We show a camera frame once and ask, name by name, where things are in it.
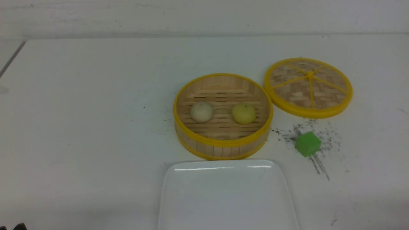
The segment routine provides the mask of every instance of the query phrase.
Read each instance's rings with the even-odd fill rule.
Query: bamboo steamer
[[[198,101],[213,106],[213,118],[197,123],[190,116]],[[256,112],[248,125],[236,123],[233,105],[246,102]],[[244,159],[257,152],[270,133],[273,117],[271,99],[262,86],[235,74],[216,73],[199,77],[185,85],[173,104],[175,129],[181,144],[194,155],[206,160]]]
[[[327,118],[345,110],[352,99],[352,85],[335,67],[314,59],[293,58],[273,64],[264,87],[272,102],[296,116]]]

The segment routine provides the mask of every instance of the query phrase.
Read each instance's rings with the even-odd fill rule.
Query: white table
[[[179,89],[214,72],[262,83],[298,56],[343,71],[352,102],[316,121],[275,107],[252,158],[281,165],[303,230],[409,228],[407,35],[28,41],[0,79],[0,224],[156,229],[166,169],[200,160],[174,132]],[[323,140],[329,181],[294,149],[297,125]]]
[[[16,50],[19,49],[20,45],[24,44],[17,40],[0,40],[0,77],[6,70],[10,58],[12,58]]]

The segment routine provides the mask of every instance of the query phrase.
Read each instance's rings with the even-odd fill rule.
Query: white rectangular plate
[[[280,167],[268,160],[201,161],[167,171],[159,230],[298,230]]]

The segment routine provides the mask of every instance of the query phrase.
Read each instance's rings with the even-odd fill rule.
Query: green cube
[[[316,153],[321,146],[321,140],[314,135],[313,132],[308,132],[300,135],[295,143],[295,148],[300,151],[304,157],[309,157]]]

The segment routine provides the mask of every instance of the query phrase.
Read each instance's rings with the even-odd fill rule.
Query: bamboo steamer lid
[[[321,61],[294,58],[273,64],[264,87],[280,109],[306,118],[327,118],[341,113],[352,99],[348,78]]]

